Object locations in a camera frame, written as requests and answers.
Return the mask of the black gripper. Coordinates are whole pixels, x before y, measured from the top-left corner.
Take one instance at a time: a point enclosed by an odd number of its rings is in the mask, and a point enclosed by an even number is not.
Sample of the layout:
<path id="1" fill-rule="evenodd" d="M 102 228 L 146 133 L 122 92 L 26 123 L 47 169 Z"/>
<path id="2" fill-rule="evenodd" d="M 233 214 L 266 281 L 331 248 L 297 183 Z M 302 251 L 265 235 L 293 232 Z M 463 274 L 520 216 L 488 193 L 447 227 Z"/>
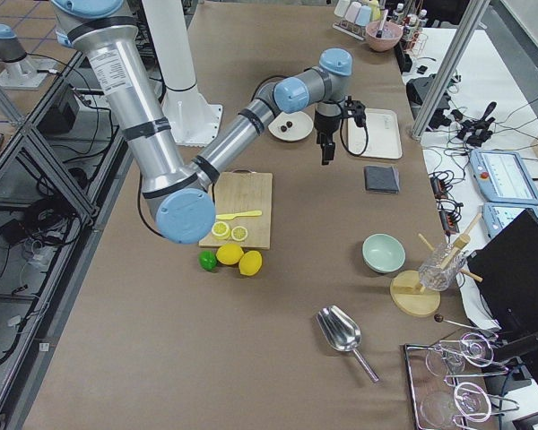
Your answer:
<path id="1" fill-rule="evenodd" d="M 341 122 L 348 119 L 352 119 L 359 128 L 367 128 L 365 106 L 359 100 L 347 96 L 342 101 L 319 102 L 314 115 L 317 143 L 331 143 Z"/>

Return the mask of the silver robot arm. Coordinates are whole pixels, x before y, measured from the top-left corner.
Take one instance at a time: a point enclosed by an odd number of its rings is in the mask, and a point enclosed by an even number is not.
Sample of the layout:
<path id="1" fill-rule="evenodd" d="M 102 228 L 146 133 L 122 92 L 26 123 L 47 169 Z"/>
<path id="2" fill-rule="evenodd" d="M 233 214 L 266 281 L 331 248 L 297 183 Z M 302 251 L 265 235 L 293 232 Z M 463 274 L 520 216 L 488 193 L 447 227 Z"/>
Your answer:
<path id="1" fill-rule="evenodd" d="M 281 113 L 314 105 L 322 162 L 334 158 L 334 133 L 344 119 L 366 124 L 365 108 L 347 88 L 352 57 L 329 48 L 303 73 L 264 85 L 230 125 L 185 162 L 135 46 L 137 26 L 124 1 L 55 1 L 57 23 L 89 60 L 143 176 L 142 194 L 160 234 L 179 244 L 206 237 L 216 211 L 207 188 Z"/>
<path id="2" fill-rule="evenodd" d="M 27 55 L 13 29 L 0 23 L 0 61 L 7 64 L 17 63 L 25 59 Z"/>

